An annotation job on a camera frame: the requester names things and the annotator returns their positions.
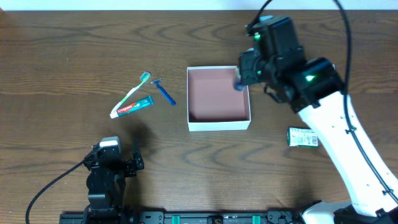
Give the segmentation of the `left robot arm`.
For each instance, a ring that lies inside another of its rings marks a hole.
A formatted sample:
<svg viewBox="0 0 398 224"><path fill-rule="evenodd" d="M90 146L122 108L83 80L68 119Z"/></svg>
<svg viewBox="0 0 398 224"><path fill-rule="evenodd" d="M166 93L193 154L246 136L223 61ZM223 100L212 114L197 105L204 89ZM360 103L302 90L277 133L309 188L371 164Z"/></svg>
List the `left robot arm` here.
<svg viewBox="0 0 398 224"><path fill-rule="evenodd" d="M133 150L131 158L123 160L119 138L106 137L92 147L83 163L90 171L86 186L93 216L121 216L126 178L134 177L137 171L144 169L140 151Z"/></svg>

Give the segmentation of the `small green white box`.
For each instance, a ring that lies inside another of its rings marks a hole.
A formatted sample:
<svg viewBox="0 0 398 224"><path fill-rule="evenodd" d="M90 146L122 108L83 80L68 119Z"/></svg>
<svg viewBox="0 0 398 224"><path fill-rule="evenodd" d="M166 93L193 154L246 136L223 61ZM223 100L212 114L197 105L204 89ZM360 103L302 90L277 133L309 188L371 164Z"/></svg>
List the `small green white box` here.
<svg viewBox="0 0 398 224"><path fill-rule="evenodd" d="M311 129L289 127L287 144L290 147L318 147L318 136Z"/></svg>

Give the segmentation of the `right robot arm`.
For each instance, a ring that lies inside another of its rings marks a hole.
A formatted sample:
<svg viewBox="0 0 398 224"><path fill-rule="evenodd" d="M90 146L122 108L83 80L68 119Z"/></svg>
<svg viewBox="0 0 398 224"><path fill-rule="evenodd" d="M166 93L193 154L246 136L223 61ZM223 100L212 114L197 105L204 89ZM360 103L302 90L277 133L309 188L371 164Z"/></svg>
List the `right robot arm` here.
<svg viewBox="0 0 398 224"><path fill-rule="evenodd" d="M314 202L293 223L396 223L397 178L385 165L355 114L333 64L306 60L287 16L257 18L246 26L253 48L239 56L239 83L264 91L317 135L348 190L348 203Z"/></svg>

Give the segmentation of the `green white toothbrush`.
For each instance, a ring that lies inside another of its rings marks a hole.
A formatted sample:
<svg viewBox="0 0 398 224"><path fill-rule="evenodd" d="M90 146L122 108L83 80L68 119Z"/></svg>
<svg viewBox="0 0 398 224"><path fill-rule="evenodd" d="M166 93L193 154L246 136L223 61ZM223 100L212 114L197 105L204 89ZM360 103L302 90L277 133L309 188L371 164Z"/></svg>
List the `green white toothbrush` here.
<svg viewBox="0 0 398 224"><path fill-rule="evenodd" d="M117 118L117 117L118 117L118 115L117 115L117 110L122 106L122 104L123 104L135 91L137 91L138 89L140 89L140 87L141 87L143 84L145 84L146 81L148 81L148 79L150 78L150 76L151 76L151 73L148 72L148 71L145 71L145 72L141 75L141 77L140 77L141 83L138 84L138 86L135 86L134 88L132 88L132 89L126 94L126 96L125 96L119 103L117 103L117 104L115 105L115 107L111 110L111 112L110 112L110 114L109 114L109 116L110 116L111 119L114 119L114 118Z"/></svg>

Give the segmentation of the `clear bottle dark liquid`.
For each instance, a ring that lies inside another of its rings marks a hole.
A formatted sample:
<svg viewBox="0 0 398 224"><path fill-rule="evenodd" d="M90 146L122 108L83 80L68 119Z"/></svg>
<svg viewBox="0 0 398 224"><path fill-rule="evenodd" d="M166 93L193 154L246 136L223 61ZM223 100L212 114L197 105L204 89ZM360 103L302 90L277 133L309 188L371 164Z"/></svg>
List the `clear bottle dark liquid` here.
<svg viewBox="0 0 398 224"><path fill-rule="evenodd" d="M246 86L242 84L239 67L235 68L235 76L234 76L233 86L234 86L234 89L237 91L243 91L246 88Z"/></svg>

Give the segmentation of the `Colgate toothpaste tube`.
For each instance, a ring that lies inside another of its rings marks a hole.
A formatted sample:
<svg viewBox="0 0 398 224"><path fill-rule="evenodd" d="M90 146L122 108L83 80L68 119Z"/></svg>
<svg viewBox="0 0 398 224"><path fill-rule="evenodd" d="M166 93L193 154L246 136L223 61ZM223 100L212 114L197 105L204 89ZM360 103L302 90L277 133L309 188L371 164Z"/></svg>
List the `Colgate toothpaste tube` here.
<svg viewBox="0 0 398 224"><path fill-rule="evenodd" d="M120 116L124 116L125 114L129 114L135 112L137 110L141 110L148 106L154 104L154 101L151 96L147 96L141 100L131 103L130 105L122 107L122 102L119 102L110 112L109 116L111 119L118 118Z"/></svg>

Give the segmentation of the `blue disposable razor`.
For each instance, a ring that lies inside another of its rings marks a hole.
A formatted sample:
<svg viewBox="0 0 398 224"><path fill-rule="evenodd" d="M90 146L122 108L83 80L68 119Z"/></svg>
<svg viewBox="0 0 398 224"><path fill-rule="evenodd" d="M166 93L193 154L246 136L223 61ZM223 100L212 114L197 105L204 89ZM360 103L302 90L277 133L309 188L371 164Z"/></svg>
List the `blue disposable razor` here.
<svg viewBox="0 0 398 224"><path fill-rule="evenodd" d="M164 98L172 105L175 106L176 102L175 100L167 93L167 91L160 85L160 82L162 81L161 78L158 78L154 81L151 81L151 84L155 85L156 88L160 91L160 93L164 96Z"/></svg>

